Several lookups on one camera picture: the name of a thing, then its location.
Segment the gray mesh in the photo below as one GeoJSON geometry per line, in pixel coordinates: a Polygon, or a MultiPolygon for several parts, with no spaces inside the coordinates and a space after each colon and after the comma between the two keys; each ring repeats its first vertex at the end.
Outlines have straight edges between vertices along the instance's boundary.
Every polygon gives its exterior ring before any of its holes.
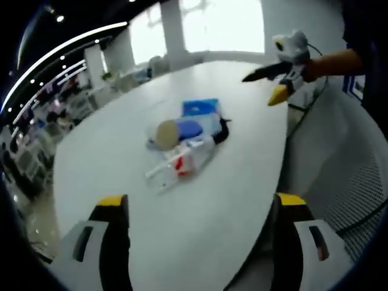
{"type": "MultiPolygon", "coordinates": [[[[279,189],[303,196],[315,218],[339,230],[387,199],[387,178],[388,144],[383,134],[360,104],[331,81],[287,143],[279,189]]],[[[343,236],[354,261],[383,211],[343,236]]]]}

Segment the black object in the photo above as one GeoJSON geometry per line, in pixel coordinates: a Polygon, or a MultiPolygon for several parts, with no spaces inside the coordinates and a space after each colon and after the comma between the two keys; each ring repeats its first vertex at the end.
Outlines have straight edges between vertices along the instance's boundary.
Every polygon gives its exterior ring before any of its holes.
{"type": "Polygon", "coordinates": [[[89,241],[90,235],[92,234],[93,228],[91,226],[84,227],[81,235],[79,236],[75,248],[73,251],[73,259],[78,262],[83,262],[85,257],[86,245],[89,241]]]}
{"type": "Polygon", "coordinates": [[[99,255],[99,272],[104,290],[132,290],[129,278],[128,196],[119,206],[97,205],[89,220],[108,222],[99,255]]]}
{"type": "Polygon", "coordinates": [[[229,128],[227,122],[229,119],[220,118],[219,123],[221,124],[221,131],[213,135],[213,140],[215,144],[220,144],[225,141],[229,136],[229,128]]]}
{"type": "Polygon", "coordinates": [[[388,203],[388,199],[385,199],[378,207],[376,207],[373,211],[371,211],[366,216],[361,218],[359,221],[356,221],[355,223],[353,223],[353,224],[351,224],[349,226],[345,226],[342,229],[337,230],[336,231],[337,235],[344,236],[349,231],[351,231],[351,230],[353,230],[353,229],[363,225],[365,222],[367,222],[369,219],[371,219],[377,213],[379,213],[387,205],[387,203],[388,203]]]}
{"type": "Polygon", "coordinates": [[[242,79],[243,82],[253,82],[260,79],[267,78],[273,80],[277,76],[286,74],[291,71],[292,63],[290,62],[279,62],[273,65],[266,65],[264,67],[256,69],[253,73],[242,79]]]}
{"type": "Polygon", "coordinates": [[[59,118],[59,115],[55,112],[49,112],[46,117],[47,122],[56,122],[59,118]]]}
{"type": "MultiPolygon", "coordinates": [[[[314,49],[317,53],[319,53],[320,56],[322,56],[323,54],[321,53],[320,50],[318,50],[315,46],[313,46],[312,44],[307,44],[307,46],[311,47],[312,49],[314,49]]],[[[313,101],[310,102],[310,104],[307,106],[307,108],[305,108],[304,110],[302,110],[304,112],[303,116],[302,116],[302,119],[299,121],[299,123],[294,127],[294,129],[292,130],[292,132],[288,135],[287,139],[289,139],[291,136],[293,136],[293,134],[298,130],[299,126],[302,124],[304,118],[307,116],[308,112],[310,111],[310,109],[314,106],[316,100],[318,99],[319,96],[322,95],[322,93],[325,91],[327,85],[329,83],[329,77],[326,76],[325,78],[325,83],[323,84],[322,86],[322,90],[316,95],[316,96],[313,96],[313,101]]],[[[292,104],[289,104],[289,107],[291,108],[294,108],[294,109],[298,109],[298,108],[295,108],[296,106],[293,106],[292,104]]]]}

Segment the wall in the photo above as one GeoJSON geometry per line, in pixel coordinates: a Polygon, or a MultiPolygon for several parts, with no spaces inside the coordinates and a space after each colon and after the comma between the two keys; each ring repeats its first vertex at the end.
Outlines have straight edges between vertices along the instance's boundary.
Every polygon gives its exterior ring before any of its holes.
{"type": "Polygon", "coordinates": [[[127,72],[135,66],[129,26],[104,50],[107,67],[111,71],[127,72]]]}
{"type": "MultiPolygon", "coordinates": [[[[180,21],[181,15],[177,6],[178,0],[170,0],[162,4],[162,18],[166,35],[169,32],[179,32],[176,22],[177,19],[180,21]]],[[[335,52],[345,47],[345,42],[342,40],[343,21],[337,5],[333,5],[326,0],[261,0],[261,8],[263,15],[259,15],[260,12],[258,12],[258,17],[264,18],[264,54],[200,52],[190,54],[191,63],[233,60],[268,64],[276,60],[272,36],[288,34],[293,29],[301,29],[307,35],[309,41],[323,53],[335,52]]],[[[175,39],[167,42],[168,54],[170,54],[170,51],[174,52],[169,56],[170,62],[178,62],[186,52],[184,50],[184,38],[178,32],[174,33],[175,39]]]]}
{"type": "MultiPolygon", "coordinates": [[[[263,17],[264,20],[264,53],[188,53],[184,46],[179,0],[164,2],[161,4],[161,14],[170,68],[174,71],[200,62],[217,60],[268,64],[276,61],[272,37],[277,34],[291,33],[293,29],[301,29],[307,35],[309,42],[323,53],[341,50],[345,47],[345,42],[342,40],[343,20],[339,7],[335,3],[328,0],[261,0],[263,13],[258,11],[258,17],[263,17]]],[[[132,68],[134,61],[129,29],[122,32],[104,53],[110,70],[124,72],[132,68]]]]}

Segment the white chair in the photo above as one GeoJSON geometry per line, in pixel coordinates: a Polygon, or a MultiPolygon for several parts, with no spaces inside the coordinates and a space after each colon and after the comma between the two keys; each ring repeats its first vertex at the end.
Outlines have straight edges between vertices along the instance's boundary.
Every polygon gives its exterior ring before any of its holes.
{"type": "Polygon", "coordinates": [[[356,261],[386,207],[348,226],[388,198],[388,143],[359,102],[330,83],[287,142],[278,190],[301,195],[315,218],[342,230],[356,261]]]}
{"type": "Polygon", "coordinates": [[[89,101],[89,96],[86,92],[81,92],[79,95],[69,98],[67,104],[69,115],[73,119],[84,119],[88,115],[92,114],[95,109],[89,101]]]}
{"type": "Polygon", "coordinates": [[[167,72],[169,72],[169,62],[166,58],[160,56],[154,56],[149,61],[149,67],[152,71],[152,78],[159,77],[167,72]]]}
{"type": "Polygon", "coordinates": [[[15,159],[19,171],[34,184],[43,186],[46,175],[44,164],[38,159],[37,155],[31,153],[28,149],[20,150],[20,152],[15,159]]]}

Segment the ceiling light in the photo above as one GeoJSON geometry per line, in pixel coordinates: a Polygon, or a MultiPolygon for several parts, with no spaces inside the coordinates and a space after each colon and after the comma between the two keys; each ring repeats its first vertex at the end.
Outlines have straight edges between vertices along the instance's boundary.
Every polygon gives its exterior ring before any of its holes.
{"type": "Polygon", "coordinates": [[[128,22],[127,21],[123,21],[123,22],[119,22],[119,23],[116,23],[116,24],[110,24],[110,25],[107,25],[107,26],[103,26],[103,27],[100,27],[100,28],[93,29],[93,30],[91,30],[89,32],[85,32],[85,33],[83,33],[81,35],[78,35],[75,38],[69,39],[68,41],[64,42],[63,44],[57,46],[53,50],[51,50],[48,53],[46,53],[43,57],[41,57],[39,60],[37,60],[31,67],[29,67],[23,73],[23,75],[15,82],[15,84],[12,86],[11,90],[9,90],[9,92],[7,93],[7,95],[4,98],[4,102],[2,103],[0,113],[4,110],[5,105],[8,103],[8,101],[11,98],[12,94],[14,94],[16,89],[21,85],[21,83],[25,80],[25,78],[28,77],[29,74],[31,74],[32,71],[34,71],[45,60],[49,59],[49,57],[53,56],[55,53],[59,52],[63,48],[67,47],[70,44],[73,44],[76,41],[79,41],[82,38],[86,38],[87,36],[91,36],[91,35],[94,35],[94,34],[99,33],[99,32],[104,32],[104,31],[109,30],[109,29],[123,27],[123,26],[126,26],[126,25],[128,25],[128,22]]]}
{"type": "Polygon", "coordinates": [[[58,16],[56,17],[56,22],[62,22],[64,19],[65,19],[65,16],[63,16],[63,15],[58,15],[58,16]]]}
{"type": "Polygon", "coordinates": [[[79,62],[71,65],[69,68],[67,68],[66,70],[62,71],[61,73],[59,73],[58,75],[55,76],[54,80],[58,80],[60,77],[64,76],[67,72],[73,70],[74,68],[77,68],[79,65],[82,65],[82,64],[85,64],[85,60],[82,59],[80,60],[79,62]]]}

